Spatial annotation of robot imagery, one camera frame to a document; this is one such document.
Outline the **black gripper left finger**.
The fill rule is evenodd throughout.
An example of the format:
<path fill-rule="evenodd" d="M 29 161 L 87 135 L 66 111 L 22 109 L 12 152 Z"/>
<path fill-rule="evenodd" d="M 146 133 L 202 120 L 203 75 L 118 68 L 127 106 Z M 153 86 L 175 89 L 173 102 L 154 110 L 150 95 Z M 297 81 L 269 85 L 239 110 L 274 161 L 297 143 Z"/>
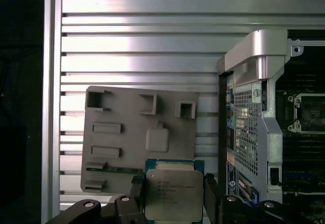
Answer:
<path fill-rule="evenodd" d="M 132 178 L 129 194 L 114 196 L 113 201 L 104 207 L 97 200 L 81 200 L 49 222 L 51 224 L 145 223 L 144 192 L 145 178 L 137 175 Z"/>

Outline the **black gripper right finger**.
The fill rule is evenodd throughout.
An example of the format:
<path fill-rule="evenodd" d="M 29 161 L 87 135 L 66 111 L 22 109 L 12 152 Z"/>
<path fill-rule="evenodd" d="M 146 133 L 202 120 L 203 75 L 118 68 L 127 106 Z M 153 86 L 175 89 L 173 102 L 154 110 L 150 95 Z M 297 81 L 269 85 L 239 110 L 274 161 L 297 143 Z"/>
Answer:
<path fill-rule="evenodd" d="M 249 206 L 236 196 L 222 195 L 211 173 L 204 177 L 204 207 L 211 223 L 312 223 L 276 201 L 266 200 Z"/>

